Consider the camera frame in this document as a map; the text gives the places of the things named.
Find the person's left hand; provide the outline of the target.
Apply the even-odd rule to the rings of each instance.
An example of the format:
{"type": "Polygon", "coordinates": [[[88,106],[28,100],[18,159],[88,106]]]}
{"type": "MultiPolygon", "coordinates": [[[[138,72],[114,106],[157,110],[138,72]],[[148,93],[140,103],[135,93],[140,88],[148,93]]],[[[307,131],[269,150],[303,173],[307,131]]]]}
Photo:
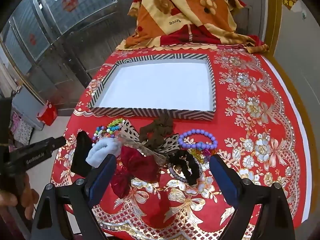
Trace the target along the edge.
{"type": "MultiPolygon", "coordinates": [[[[29,176],[27,173],[24,174],[23,178],[24,189],[20,196],[21,205],[24,207],[24,215],[27,220],[31,220],[34,213],[34,205],[39,201],[39,194],[30,187],[29,176]]],[[[17,197],[1,189],[1,207],[3,206],[16,206],[18,204],[17,197]]]]}

